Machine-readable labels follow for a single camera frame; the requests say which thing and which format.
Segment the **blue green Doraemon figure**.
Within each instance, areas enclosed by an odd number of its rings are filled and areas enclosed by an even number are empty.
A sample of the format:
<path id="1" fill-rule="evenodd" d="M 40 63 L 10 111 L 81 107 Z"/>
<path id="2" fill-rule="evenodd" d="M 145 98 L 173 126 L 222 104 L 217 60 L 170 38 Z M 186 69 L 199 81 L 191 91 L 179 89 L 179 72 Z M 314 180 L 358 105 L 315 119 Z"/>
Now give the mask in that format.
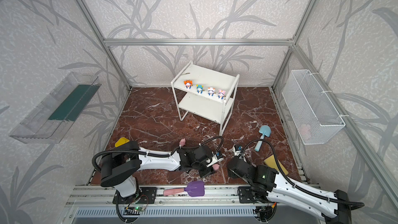
<path id="1" fill-rule="evenodd" d="M 203 91 L 204 91 L 203 85 L 197 85 L 197 93 L 198 93 L 198 94 L 202 94 Z"/>

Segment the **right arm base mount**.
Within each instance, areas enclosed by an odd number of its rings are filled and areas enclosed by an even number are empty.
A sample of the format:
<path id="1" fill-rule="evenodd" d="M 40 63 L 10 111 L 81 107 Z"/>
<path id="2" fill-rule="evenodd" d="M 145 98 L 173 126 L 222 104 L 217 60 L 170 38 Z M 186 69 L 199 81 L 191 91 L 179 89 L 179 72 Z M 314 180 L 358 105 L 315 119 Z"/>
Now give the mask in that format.
<path id="1" fill-rule="evenodd" d="M 255 191 L 250 186 L 238 187 L 237 194 L 239 196 L 239 202 L 244 203 L 271 203 L 267 198 L 268 192 L 266 191 Z"/>

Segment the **pink hooded Doraemon figure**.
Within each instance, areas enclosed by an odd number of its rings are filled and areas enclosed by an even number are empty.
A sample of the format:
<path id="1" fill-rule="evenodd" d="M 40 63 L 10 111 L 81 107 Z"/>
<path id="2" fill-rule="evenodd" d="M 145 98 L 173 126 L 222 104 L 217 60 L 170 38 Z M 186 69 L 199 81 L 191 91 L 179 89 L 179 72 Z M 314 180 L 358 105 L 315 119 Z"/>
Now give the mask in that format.
<path id="1" fill-rule="evenodd" d="M 226 91 L 219 89 L 219 91 L 218 91 L 218 99 L 224 100 L 225 97 L 226 97 Z"/>

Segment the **white hooded Doraemon figure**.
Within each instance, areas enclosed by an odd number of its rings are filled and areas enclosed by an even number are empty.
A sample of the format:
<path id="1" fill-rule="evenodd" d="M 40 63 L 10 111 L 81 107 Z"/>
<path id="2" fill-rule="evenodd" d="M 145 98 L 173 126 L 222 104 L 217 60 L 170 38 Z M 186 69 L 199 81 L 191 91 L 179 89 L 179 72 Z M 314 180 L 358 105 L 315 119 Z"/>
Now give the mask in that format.
<path id="1" fill-rule="evenodd" d="M 216 89 L 214 87 L 207 88 L 207 94 L 209 96 L 214 96 Z"/>

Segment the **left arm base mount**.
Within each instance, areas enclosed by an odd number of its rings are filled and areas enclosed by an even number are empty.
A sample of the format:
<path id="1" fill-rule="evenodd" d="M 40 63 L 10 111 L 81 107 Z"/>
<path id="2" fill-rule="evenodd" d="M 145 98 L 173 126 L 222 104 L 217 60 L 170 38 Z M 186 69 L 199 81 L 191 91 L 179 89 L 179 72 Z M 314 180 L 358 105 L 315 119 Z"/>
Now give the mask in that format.
<path id="1" fill-rule="evenodd" d="M 136 194 L 123 198 L 115 194 L 113 204 L 154 204 L 157 196 L 157 187 L 141 187 Z"/>

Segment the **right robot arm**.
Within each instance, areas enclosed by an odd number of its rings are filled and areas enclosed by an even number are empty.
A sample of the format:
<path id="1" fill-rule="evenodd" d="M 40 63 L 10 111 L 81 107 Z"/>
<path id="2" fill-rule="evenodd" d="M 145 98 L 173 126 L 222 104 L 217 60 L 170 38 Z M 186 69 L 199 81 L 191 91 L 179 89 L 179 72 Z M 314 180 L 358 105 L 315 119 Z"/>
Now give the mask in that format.
<path id="1" fill-rule="evenodd" d="M 263 164 L 254 166 L 244 158 L 246 149 L 235 145 L 234 157 L 227 165 L 230 178 L 240 178 L 247 183 L 238 188 L 240 203 L 267 204 L 267 212 L 273 212 L 281 203 L 326 224 L 350 224 L 351 212 L 365 206 L 363 202 L 350 201 L 344 191 L 324 191 L 291 179 L 280 165 L 275 169 Z"/>

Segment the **orange hooded Doraemon figure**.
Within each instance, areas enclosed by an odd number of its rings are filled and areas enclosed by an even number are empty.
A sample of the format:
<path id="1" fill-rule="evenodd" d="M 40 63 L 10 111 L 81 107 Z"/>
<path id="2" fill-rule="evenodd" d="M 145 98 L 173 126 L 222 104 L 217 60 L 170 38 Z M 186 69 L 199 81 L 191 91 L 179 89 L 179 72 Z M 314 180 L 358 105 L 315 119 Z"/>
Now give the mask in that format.
<path id="1" fill-rule="evenodd" d="M 192 80 L 185 80 L 184 82 L 184 86 L 186 87 L 186 89 L 191 89 L 192 85 L 193 85 L 193 81 Z"/>

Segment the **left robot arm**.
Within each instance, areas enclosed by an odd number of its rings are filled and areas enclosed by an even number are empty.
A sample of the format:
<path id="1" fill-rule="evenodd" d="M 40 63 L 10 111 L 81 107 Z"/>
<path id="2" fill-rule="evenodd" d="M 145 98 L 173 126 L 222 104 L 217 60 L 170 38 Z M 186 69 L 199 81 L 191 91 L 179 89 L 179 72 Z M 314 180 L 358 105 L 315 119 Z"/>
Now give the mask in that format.
<path id="1" fill-rule="evenodd" d="M 91 163 L 101 174 L 100 186 L 116 189 L 116 197 L 127 199 L 140 195 L 137 179 L 133 174 L 142 170 L 167 170 L 189 173 L 196 170 L 199 176 L 214 174 L 223 160 L 220 151 L 222 136 L 213 137 L 196 147 L 185 147 L 185 140 L 172 151 L 149 150 L 138 142 L 121 138 L 114 149 L 101 151 L 92 157 Z"/>

